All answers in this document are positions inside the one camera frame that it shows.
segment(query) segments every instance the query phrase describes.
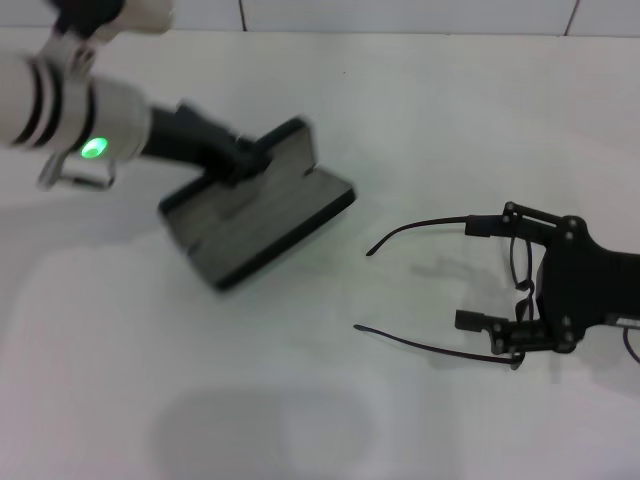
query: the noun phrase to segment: black eyeglasses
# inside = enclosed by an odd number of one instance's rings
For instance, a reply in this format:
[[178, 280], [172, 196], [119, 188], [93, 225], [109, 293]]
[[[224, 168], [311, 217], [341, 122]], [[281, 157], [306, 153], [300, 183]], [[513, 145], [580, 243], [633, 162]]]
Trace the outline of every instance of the black eyeglasses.
[[[410, 223], [408, 225], [404, 225], [400, 228], [396, 228], [392, 232], [389, 232], [385, 237], [380, 240], [371, 250], [367, 252], [367, 257], [371, 257], [375, 255], [382, 246], [387, 243], [393, 236], [397, 235], [400, 232], [404, 232], [406, 230], [411, 230], [419, 227], [430, 227], [434, 225], [451, 225], [451, 224], [466, 224], [468, 217], [447, 217], [447, 218], [437, 218], [434, 220], [426, 220], [423, 222]], [[514, 247], [515, 247], [515, 237], [511, 238], [511, 244], [509, 248], [509, 263], [511, 267], [511, 276], [513, 278], [513, 283], [515, 288], [518, 291], [526, 292], [529, 291], [527, 297], [524, 300], [519, 301], [516, 304], [516, 321], [522, 322], [524, 321], [525, 315], [528, 313], [528, 320], [533, 322], [534, 316], [534, 303], [533, 303], [533, 295], [535, 293], [535, 284], [533, 282], [533, 250], [531, 248], [531, 242], [525, 241], [526, 249], [527, 249], [527, 273], [526, 278], [522, 281], [518, 280], [518, 275], [516, 273], [516, 266], [514, 261]], [[426, 350], [429, 352], [440, 353], [442, 355], [449, 355], [452, 357], [458, 358], [466, 358], [468, 360], [477, 360], [480, 362], [488, 362], [488, 363], [499, 363], [503, 365], [510, 365], [511, 368], [516, 369], [524, 360], [524, 353], [515, 354], [513, 353], [511, 358], [502, 358], [502, 357], [490, 357], [488, 355], [476, 355], [473, 353], [465, 353], [458, 352], [455, 350], [448, 350], [445, 348], [432, 347], [429, 345], [424, 345], [422, 343], [412, 342], [410, 340], [404, 340], [402, 338], [395, 337], [386, 332], [382, 332], [380, 330], [376, 330], [375, 328], [366, 327], [363, 325], [354, 325], [353, 328], [360, 332], [368, 332], [374, 333], [376, 335], [381, 335], [383, 337], [389, 338], [396, 342], [402, 343], [404, 345], [409, 345], [411, 347], [419, 348], [421, 350]]]

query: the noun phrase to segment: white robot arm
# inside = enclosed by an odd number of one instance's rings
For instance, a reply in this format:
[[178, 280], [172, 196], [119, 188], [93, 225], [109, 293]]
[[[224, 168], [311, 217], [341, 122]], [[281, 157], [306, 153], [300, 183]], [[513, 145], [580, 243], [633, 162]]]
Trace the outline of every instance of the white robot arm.
[[[118, 33], [166, 31], [171, 0], [50, 1], [60, 17], [40, 53], [0, 52], [0, 143], [52, 152], [42, 188], [62, 181], [108, 189], [117, 166], [139, 155], [196, 164], [230, 183], [264, 171], [268, 159], [251, 142], [193, 109], [154, 107], [136, 87], [90, 74], [98, 46]], [[106, 160], [108, 178], [66, 173], [70, 155]]]

